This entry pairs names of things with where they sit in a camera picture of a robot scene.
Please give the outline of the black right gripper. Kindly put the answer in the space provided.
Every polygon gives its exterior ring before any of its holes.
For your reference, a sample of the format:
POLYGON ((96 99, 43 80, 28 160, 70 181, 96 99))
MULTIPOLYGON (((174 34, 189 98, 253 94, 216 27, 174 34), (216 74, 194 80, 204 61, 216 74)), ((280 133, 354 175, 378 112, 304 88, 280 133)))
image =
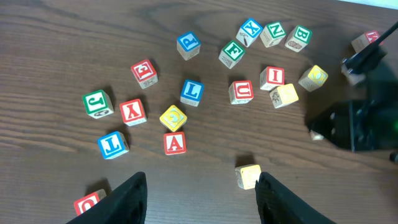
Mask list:
POLYGON ((307 127, 351 152, 397 149, 397 103, 335 103, 308 121, 307 127))

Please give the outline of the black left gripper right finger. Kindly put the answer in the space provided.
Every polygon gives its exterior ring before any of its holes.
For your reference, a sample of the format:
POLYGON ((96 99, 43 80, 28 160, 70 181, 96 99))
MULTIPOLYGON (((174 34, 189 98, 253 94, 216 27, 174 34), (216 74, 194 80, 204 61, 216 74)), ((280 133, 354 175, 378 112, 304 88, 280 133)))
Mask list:
POLYGON ((255 185, 256 202, 262 223, 335 224, 316 211, 268 172, 255 185))

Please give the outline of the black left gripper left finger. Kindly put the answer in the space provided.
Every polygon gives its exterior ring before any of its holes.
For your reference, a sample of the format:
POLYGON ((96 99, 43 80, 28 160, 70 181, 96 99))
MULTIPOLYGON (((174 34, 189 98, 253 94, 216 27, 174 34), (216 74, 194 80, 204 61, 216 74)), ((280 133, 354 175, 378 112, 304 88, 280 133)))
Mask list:
POLYGON ((144 224, 146 211, 146 175, 137 172, 109 196, 67 224, 144 224))

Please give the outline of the yellow C block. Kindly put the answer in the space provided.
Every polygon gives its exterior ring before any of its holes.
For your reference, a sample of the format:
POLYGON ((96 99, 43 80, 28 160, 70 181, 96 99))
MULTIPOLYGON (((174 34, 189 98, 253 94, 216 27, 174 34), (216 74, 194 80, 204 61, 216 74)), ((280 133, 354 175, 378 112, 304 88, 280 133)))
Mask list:
POLYGON ((261 174, 258 164, 249 164, 235 168, 238 187, 244 190, 253 189, 261 174))

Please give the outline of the yellow O block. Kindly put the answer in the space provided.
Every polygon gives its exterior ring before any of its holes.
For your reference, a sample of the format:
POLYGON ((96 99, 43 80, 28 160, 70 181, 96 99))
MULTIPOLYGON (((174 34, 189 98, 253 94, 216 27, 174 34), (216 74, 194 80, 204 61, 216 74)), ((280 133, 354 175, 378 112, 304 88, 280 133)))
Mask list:
POLYGON ((323 86, 327 78, 327 72, 318 65, 314 65, 304 72, 298 83, 307 91, 311 92, 323 86))

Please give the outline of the red O block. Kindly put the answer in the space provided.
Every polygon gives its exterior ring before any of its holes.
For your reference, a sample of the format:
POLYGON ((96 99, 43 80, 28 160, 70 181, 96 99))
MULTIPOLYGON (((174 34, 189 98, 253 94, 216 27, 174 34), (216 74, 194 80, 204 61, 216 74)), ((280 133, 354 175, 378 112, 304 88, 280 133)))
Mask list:
POLYGON ((88 194, 76 201, 74 201, 74 209, 76 214, 79 216, 82 213, 89 210, 91 207, 96 205, 100 200, 104 199, 106 196, 106 191, 104 189, 97 190, 91 194, 88 194))

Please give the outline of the blue T block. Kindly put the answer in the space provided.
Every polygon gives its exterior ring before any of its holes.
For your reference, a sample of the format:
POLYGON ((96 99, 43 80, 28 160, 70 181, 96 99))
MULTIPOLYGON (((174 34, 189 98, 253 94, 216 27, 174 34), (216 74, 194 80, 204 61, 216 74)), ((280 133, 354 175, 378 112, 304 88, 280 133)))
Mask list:
POLYGON ((114 159, 129 152, 127 141, 123 133, 119 131, 109 133, 99 138, 97 143, 104 159, 114 159))

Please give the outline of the red A block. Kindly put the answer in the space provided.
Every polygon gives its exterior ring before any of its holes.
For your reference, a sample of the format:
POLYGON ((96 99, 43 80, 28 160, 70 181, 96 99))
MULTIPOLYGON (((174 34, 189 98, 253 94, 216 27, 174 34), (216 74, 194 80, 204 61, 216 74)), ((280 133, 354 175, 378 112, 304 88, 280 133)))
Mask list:
POLYGON ((186 151, 187 145, 183 131, 164 134, 164 152, 166 155, 183 154, 186 151))

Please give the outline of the red H block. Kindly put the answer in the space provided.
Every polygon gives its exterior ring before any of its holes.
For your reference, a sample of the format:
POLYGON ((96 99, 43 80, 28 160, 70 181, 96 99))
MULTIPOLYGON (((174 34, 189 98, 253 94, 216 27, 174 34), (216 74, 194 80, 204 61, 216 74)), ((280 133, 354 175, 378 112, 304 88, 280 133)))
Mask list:
POLYGON ((351 41, 351 45, 356 53, 365 49, 369 44, 373 43, 380 37, 376 30, 368 31, 351 41))

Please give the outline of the yellow S block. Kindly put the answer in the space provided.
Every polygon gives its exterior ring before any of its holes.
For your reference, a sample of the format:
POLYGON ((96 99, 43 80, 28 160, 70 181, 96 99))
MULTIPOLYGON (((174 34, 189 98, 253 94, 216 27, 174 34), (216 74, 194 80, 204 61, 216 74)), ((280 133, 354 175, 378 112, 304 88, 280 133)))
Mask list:
POLYGON ((277 86, 269 95, 275 109, 290 105, 299 100, 294 85, 291 83, 277 86))

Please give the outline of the red Y block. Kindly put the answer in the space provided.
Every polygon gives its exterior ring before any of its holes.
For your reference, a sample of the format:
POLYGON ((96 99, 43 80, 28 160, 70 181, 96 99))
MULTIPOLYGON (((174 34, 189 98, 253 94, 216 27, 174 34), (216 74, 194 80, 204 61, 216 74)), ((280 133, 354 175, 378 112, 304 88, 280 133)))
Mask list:
POLYGON ((128 126, 135 126, 147 121, 146 113, 140 99, 121 103, 119 108, 123 122, 128 126))

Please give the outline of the yellow G block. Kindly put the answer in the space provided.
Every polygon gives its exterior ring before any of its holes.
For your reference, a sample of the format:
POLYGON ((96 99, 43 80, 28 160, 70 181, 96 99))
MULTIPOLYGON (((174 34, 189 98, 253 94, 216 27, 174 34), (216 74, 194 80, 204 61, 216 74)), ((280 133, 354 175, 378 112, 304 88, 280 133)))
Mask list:
POLYGON ((166 128, 176 132, 187 122, 187 115, 172 105, 160 116, 159 120, 166 128))

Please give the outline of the green J block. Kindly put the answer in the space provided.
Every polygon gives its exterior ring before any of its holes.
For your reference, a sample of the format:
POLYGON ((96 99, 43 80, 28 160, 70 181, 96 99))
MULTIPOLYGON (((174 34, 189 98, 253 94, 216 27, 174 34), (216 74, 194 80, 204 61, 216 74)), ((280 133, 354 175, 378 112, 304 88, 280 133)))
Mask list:
POLYGON ((109 95, 103 90, 96 90, 82 96, 85 111, 88 116, 100 119, 114 113, 114 108, 109 95))

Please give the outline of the red I block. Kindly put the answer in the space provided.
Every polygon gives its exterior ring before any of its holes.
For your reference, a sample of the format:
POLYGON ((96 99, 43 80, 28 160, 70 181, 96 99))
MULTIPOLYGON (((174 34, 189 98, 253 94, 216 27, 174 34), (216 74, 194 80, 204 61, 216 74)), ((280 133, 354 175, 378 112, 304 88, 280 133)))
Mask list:
POLYGON ((283 68, 266 67, 260 73, 260 89, 271 91, 277 86, 285 84, 285 73, 283 68))

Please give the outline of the green B block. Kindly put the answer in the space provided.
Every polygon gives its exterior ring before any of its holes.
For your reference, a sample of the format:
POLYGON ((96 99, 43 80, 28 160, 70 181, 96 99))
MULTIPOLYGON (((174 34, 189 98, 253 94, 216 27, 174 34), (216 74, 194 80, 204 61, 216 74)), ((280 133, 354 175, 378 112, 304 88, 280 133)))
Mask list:
POLYGON ((312 31, 304 26, 297 25, 287 37, 285 46, 294 52, 300 52, 310 42, 312 31))

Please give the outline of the red U block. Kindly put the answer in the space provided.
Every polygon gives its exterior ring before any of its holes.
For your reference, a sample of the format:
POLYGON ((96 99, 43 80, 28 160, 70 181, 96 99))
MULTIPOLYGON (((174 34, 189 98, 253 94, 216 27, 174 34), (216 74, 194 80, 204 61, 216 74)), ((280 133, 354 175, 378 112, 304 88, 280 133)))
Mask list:
POLYGON ((254 98, 250 80, 232 82, 229 87, 229 98, 232 105, 246 104, 254 98))

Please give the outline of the blue L block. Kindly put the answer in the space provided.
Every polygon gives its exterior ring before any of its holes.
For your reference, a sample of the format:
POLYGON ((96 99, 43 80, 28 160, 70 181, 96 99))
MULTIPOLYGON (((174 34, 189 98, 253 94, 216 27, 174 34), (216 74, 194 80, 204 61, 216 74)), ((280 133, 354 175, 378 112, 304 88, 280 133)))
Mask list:
POLYGON ((204 84, 193 80, 185 80, 180 95, 180 102, 197 107, 201 101, 204 84))

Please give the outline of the green N block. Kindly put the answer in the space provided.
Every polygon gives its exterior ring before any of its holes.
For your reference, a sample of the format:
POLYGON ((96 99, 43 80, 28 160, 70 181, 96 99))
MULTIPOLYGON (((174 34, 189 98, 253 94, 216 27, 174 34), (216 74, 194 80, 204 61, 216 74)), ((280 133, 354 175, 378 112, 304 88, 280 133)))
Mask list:
POLYGON ((262 43, 266 48, 277 45, 286 36, 286 31, 281 22, 267 24, 260 34, 262 43))

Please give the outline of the red E block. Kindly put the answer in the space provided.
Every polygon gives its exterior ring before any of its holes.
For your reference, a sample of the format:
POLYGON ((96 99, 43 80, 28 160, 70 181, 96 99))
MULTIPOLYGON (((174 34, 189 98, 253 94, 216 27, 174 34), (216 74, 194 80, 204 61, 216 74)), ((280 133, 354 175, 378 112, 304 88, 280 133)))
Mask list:
POLYGON ((148 59, 132 65, 131 71, 142 89, 158 82, 157 72, 148 59))

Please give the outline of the blue X block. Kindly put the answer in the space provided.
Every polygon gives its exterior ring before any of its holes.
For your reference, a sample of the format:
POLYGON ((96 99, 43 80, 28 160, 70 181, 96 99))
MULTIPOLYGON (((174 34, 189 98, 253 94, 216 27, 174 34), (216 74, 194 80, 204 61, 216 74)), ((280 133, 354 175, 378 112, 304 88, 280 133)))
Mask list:
POLYGON ((249 18, 238 30, 236 39, 249 47, 261 34, 263 27, 253 18, 249 18))

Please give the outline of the green F block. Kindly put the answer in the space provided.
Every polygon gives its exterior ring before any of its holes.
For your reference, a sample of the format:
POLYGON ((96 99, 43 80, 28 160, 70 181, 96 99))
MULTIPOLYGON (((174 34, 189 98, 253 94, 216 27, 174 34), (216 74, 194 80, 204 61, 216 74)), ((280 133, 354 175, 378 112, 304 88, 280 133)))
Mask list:
POLYGON ((229 69, 232 69, 246 53, 244 47, 235 40, 231 40, 226 44, 219 55, 219 60, 229 69))

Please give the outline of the blue P block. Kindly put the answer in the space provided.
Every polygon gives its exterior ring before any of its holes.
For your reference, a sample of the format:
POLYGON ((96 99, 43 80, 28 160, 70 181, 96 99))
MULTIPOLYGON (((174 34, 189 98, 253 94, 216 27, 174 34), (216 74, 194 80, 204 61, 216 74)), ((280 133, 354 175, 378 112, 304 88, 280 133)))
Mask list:
POLYGON ((190 60, 200 53, 201 42, 192 32, 187 32, 177 38, 177 51, 184 60, 190 60))

